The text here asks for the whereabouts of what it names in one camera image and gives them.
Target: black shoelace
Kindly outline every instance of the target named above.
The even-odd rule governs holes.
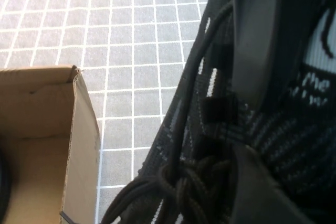
[[[181,161],[184,129],[190,110],[194,83],[198,67],[205,56],[220,24],[233,11],[232,1],[227,3],[213,19],[204,36],[203,42],[194,58],[190,58],[189,74],[185,81],[185,96],[173,132],[173,149],[168,163],[162,166],[157,175],[135,178],[116,196],[102,218],[101,224],[111,224],[127,207],[142,195],[158,192],[162,206],[156,219],[157,224],[175,223],[181,213],[183,221],[198,224],[214,223],[214,202],[223,187],[223,175],[230,168],[229,161],[214,156],[200,161]]]

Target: cardboard box flap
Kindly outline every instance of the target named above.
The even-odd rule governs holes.
[[[35,92],[46,85],[72,83],[76,66],[32,67],[0,70],[0,94]]]
[[[75,104],[62,211],[73,223],[93,224],[97,194],[99,129],[81,74],[75,77],[73,86]]]
[[[76,67],[0,71],[4,138],[70,136]]]

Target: black shoe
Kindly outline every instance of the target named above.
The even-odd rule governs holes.
[[[139,175],[101,224],[313,223],[249,147],[256,113],[232,90],[233,0],[209,0],[176,94]]]

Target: grid pattern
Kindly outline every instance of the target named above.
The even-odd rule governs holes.
[[[0,67],[74,64],[101,132],[96,223],[141,168],[207,0],[0,0]]]

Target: cardboard box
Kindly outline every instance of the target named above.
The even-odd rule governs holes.
[[[79,69],[1,70],[0,135],[13,180],[4,224],[95,222],[100,137]]]

